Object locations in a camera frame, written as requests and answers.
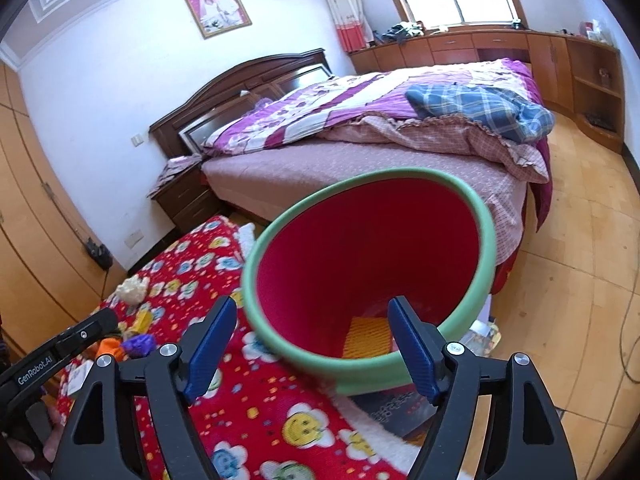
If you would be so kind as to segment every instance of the curtain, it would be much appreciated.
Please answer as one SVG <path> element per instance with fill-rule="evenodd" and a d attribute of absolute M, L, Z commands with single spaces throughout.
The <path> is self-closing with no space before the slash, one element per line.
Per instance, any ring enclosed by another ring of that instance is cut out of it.
<path fill-rule="evenodd" d="M 365 48 L 373 33 L 362 9 L 362 0 L 328 0 L 340 44 L 345 52 Z"/>

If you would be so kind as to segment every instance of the metal bolt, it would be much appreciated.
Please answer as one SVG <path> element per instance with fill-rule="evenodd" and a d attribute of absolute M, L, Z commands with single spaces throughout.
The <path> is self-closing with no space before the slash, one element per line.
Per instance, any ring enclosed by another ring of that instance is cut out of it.
<path fill-rule="evenodd" d="M 105 366 L 109 366 L 111 364 L 111 356 L 110 355 L 101 355 L 98 357 L 95 362 L 100 368 L 104 368 Z"/>
<path fill-rule="evenodd" d="M 465 346 L 460 343 L 449 343 L 447 345 L 447 352 L 453 355 L 462 355 L 465 352 Z"/>
<path fill-rule="evenodd" d="M 163 355 L 165 357 L 169 357 L 175 354 L 177 351 L 178 351 L 178 347 L 173 343 L 167 343 L 166 345 L 162 345 L 160 347 L 160 355 Z"/>
<path fill-rule="evenodd" d="M 522 354 L 520 352 L 513 356 L 513 360 L 521 366 L 526 366 L 531 362 L 531 359 L 529 359 L 528 355 Z"/>

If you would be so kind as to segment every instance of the electrical outlet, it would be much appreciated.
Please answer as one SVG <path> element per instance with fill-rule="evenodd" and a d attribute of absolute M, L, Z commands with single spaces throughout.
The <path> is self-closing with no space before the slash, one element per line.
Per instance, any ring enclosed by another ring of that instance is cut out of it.
<path fill-rule="evenodd" d="M 124 240 L 124 243 L 129 249 L 133 249 L 133 246 L 144 237 L 145 235 L 143 235 L 142 231 L 138 229 L 135 233 L 131 233 L 129 236 L 127 236 Z"/>
<path fill-rule="evenodd" d="M 133 145 L 137 148 L 140 144 L 145 142 L 145 139 L 143 139 L 142 135 L 137 134 L 131 137 L 131 142 L 133 142 Z"/>

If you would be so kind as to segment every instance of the bucket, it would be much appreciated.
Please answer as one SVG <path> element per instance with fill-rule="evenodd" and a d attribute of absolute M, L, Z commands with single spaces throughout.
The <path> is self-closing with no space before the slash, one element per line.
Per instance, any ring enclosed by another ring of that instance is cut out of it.
<path fill-rule="evenodd" d="M 411 383 L 388 332 L 389 300 L 405 296 L 457 341 L 489 293 L 495 251 L 491 214 L 465 182 L 425 168 L 376 171 L 271 223 L 242 274 L 244 309 L 271 351 L 338 394 L 386 390 Z M 358 352 L 374 356 L 346 357 Z"/>

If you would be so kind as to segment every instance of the bed headboard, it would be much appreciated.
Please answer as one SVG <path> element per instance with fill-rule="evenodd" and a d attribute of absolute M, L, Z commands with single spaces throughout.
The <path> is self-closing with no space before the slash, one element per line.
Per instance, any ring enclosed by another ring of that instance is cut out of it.
<path fill-rule="evenodd" d="M 251 111 L 261 98 L 277 100 L 331 76 L 322 48 L 245 61 L 212 79 L 185 104 L 152 124 L 149 134 L 169 158 L 197 153 L 210 134 Z"/>

